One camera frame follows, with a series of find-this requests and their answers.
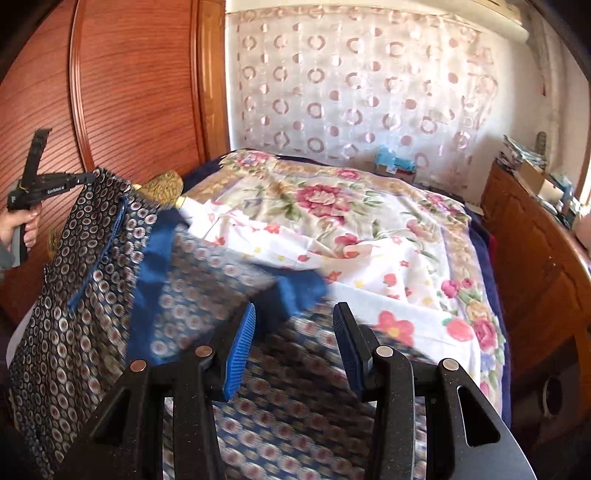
human hand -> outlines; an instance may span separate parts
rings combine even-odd
[[[13,212],[4,210],[0,213],[0,242],[10,250],[14,229],[24,223],[26,224],[25,246],[31,249],[37,242],[37,231],[42,209],[43,207],[39,203],[32,207],[31,210],[15,210]]]

white wall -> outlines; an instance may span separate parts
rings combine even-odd
[[[443,13],[437,8],[411,0],[226,0],[226,10],[235,12],[251,8],[306,4],[369,5]],[[473,203],[480,201],[492,163],[503,147],[503,135],[509,135],[533,149],[537,133],[547,131],[550,124],[549,102],[541,94],[541,73],[529,47],[491,32],[483,33],[482,44],[491,48],[499,92],[492,113],[479,132],[479,146],[473,155],[472,161],[479,167],[471,169],[469,188],[464,194],[466,200]]]
[[[560,132],[562,155],[556,172],[566,175],[576,186],[589,135],[589,82],[565,46],[562,55],[566,67],[566,91]]]

white floral sheet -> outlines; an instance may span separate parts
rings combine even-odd
[[[359,321],[434,361],[455,358],[501,412],[505,339],[460,203],[261,152],[221,163],[181,210],[194,235],[254,261],[320,270],[333,300],[348,302]]]

wooden dresser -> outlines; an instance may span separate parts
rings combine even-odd
[[[591,414],[591,261],[576,238],[494,164],[482,198],[511,346],[513,384],[555,373],[566,345],[580,368],[580,414]]]

navy blue bed sheet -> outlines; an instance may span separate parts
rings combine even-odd
[[[320,165],[320,163],[304,157],[289,157],[286,155],[276,155],[282,160],[292,160],[301,163],[312,163]],[[197,168],[183,177],[184,189],[183,193],[188,192],[199,182],[203,181],[210,175],[220,170],[220,159],[218,157],[206,164]],[[448,197],[454,198],[459,202],[464,203],[462,198],[455,195],[450,195],[444,191],[438,189],[429,189],[436,193],[441,193]],[[486,296],[488,302],[491,305],[493,313],[499,318],[499,324],[501,326],[501,332],[503,336],[507,338],[507,331],[503,315],[501,311],[501,301],[499,299],[499,293],[496,288],[496,282],[492,271],[491,259],[489,256],[489,246],[491,244],[491,235],[482,225],[481,217],[470,210],[466,209],[466,212],[472,218],[470,222],[470,240],[476,250],[476,256],[480,264],[480,270],[482,271],[482,277],[485,284]],[[505,342],[505,368],[503,369],[503,376],[501,379],[502,395],[503,395],[503,410],[501,417],[508,427],[511,427],[511,351],[509,348],[509,342]]]

